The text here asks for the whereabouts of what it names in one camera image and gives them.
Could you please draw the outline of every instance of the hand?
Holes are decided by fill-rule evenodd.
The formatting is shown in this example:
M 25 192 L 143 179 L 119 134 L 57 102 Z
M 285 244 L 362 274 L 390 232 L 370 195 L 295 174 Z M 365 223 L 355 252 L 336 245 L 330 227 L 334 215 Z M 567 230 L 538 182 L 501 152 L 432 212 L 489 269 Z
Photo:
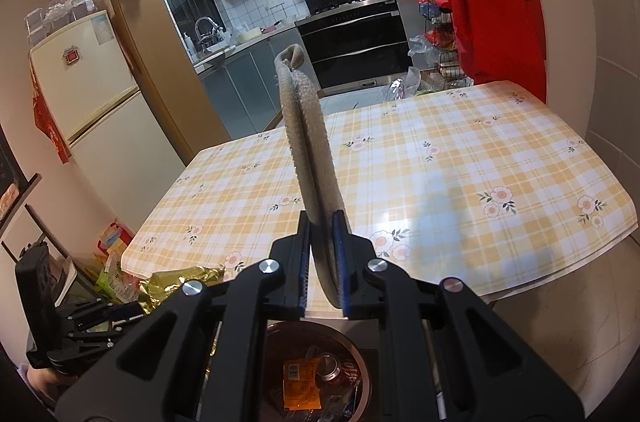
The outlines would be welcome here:
M 27 370 L 27 380 L 31 388 L 43 401 L 50 401 L 55 404 L 60 398 L 58 386 L 71 386 L 78 378 L 76 376 L 62 375 L 53 368 L 43 368 L 35 370 L 29 367 Z

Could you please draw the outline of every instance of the faucet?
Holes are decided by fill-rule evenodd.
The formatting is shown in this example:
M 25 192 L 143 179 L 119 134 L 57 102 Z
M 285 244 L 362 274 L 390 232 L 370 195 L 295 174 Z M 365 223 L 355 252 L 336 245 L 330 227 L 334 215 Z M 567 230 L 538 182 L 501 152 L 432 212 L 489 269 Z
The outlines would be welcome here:
M 198 25 L 200 25 L 200 22 L 202 20 L 207 20 L 210 24 L 211 24 L 211 33 L 210 34 L 200 34 L 200 29 L 198 28 Z M 203 43 L 209 43 L 209 41 L 211 41 L 211 44 L 215 44 L 216 43 L 216 33 L 219 30 L 222 30 L 222 27 L 220 27 L 220 25 L 218 25 L 216 22 L 214 22 L 211 18 L 209 18 L 208 16 L 201 16 L 200 18 L 198 18 L 196 20 L 196 36 L 198 37 L 198 43 L 200 43 L 201 45 Z

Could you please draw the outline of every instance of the white refrigerator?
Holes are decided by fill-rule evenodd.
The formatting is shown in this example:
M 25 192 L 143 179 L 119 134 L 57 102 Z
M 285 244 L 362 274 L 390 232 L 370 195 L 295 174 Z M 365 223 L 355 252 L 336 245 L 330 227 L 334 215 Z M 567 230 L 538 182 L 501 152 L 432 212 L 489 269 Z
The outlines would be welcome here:
M 106 11 L 31 49 L 42 95 L 86 179 L 136 232 L 184 164 L 146 104 Z

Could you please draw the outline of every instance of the barcode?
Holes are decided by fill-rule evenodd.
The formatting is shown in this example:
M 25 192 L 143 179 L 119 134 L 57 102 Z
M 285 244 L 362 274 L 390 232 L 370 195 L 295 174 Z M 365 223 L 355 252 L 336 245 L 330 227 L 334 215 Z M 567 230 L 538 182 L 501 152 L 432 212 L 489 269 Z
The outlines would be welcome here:
M 300 380 L 300 365 L 299 364 L 290 364 L 289 365 L 289 380 Z

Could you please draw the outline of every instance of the yellow checkered tablecloth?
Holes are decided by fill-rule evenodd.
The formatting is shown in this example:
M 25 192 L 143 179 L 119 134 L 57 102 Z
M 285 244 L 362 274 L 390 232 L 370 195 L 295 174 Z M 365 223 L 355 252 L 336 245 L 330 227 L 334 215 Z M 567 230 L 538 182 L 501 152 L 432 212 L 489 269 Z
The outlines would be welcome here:
M 354 234 L 412 277 L 477 294 L 573 270 L 638 225 L 591 148 L 510 82 L 325 118 Z M 201 151 L 122 256 L 125 271 L 224 264 L 226 278 L 296 231 L 303 209 L 284 128 Z M 341 317 L 310 267 L 309 317 Z

